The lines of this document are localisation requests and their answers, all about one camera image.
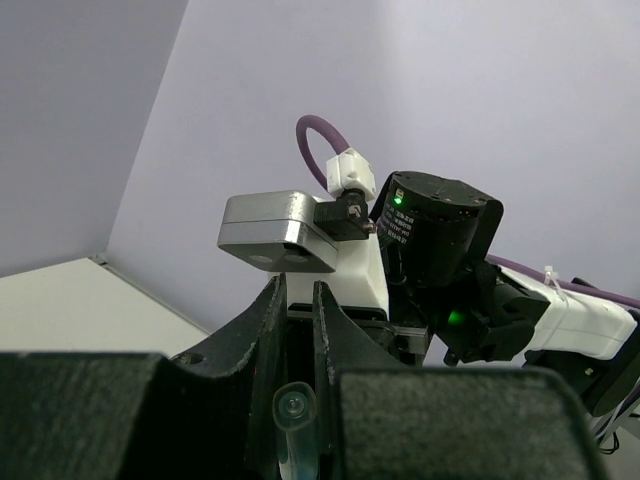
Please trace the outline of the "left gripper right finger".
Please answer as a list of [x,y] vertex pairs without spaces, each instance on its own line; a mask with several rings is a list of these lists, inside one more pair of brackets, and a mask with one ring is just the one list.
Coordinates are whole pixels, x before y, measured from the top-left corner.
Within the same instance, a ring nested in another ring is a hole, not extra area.
[[604,479],[573,391],[540,369],[420,368],[314,285],[323,479]]

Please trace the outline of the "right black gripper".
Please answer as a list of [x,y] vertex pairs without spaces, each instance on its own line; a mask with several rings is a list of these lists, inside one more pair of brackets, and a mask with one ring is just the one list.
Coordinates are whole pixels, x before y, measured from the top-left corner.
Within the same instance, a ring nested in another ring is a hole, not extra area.
[[419,324],[398,324],[381,309],[290,307],[287,361],[291,368],[420,366],[430,338]]

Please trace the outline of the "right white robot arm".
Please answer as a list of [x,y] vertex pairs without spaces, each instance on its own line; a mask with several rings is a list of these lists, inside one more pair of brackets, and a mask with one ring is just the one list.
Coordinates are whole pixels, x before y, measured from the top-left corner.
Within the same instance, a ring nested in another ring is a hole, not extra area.
[[423,361],[433,339],[449,366],[509,361],[558,373],[593,417],[615,418],[639,396],[639,306],[489,254],[504,208],[459,180],[397,171],[373,206],[351,188],[323,202],[289,193],[294,232],[286,256],[297,321],[312,312],[315,282],[334,313],[387,355]]

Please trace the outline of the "blue pen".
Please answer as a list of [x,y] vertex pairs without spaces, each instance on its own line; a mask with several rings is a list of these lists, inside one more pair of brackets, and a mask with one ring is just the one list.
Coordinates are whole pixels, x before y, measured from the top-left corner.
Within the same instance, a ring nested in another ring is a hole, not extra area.
[[304,382],[291,382],[273,396],[276,454],[282,479],[316,479],[319,471],[317,400]]

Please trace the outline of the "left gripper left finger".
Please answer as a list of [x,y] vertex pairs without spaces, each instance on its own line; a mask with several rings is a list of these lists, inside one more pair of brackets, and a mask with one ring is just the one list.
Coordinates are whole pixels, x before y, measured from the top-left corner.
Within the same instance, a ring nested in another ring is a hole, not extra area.
[[275,479],[286,280],[193,347],[5,353],[5,479]]

